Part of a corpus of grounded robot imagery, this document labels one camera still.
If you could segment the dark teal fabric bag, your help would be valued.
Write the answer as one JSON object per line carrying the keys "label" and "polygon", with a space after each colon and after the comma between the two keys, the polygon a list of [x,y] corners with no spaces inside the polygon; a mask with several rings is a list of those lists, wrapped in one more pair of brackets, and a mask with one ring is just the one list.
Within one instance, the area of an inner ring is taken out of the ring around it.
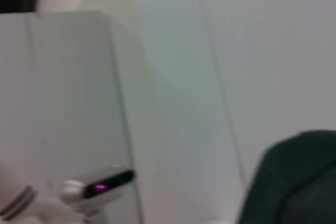
{"label": "dark teal fabric bag", "polygon": [[267,149],[237,224],[336,224],[336,131],[298,133]]}

